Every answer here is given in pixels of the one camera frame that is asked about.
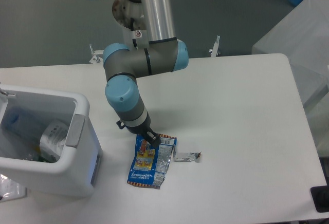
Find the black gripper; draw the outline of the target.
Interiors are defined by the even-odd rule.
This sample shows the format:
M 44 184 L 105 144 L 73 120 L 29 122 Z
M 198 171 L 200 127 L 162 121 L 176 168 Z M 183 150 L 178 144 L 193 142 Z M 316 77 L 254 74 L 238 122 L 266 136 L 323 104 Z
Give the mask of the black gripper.
M 133 134 L 140 134 L 143 138 L 151 145 L 151 146 L 160 146 L 161 138 L 160 135 L 153 132 L 150 128 L 151 119 L 146 118 L 140 125 L 138 126 L 127 126 L 123 123 L 122 120 L 116 122 L 117 126 L 120 129 L 126 128 L 129 132 Z

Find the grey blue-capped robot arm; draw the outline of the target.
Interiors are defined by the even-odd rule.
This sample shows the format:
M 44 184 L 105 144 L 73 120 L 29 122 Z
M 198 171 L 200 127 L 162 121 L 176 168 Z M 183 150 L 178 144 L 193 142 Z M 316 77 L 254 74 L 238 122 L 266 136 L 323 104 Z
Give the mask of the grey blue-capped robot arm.
M 149 45 L 130 50 L 125 44 L 114 43 L 104 49 L 105 96 L 120 118 L 117 125 L 141 135 L 157 148 L 160 135 L 150 127 L 151 119 L 136 79 L 186 68 L 188 50 L 175 35 L 170 0 L 128 1 L 142 5 Z

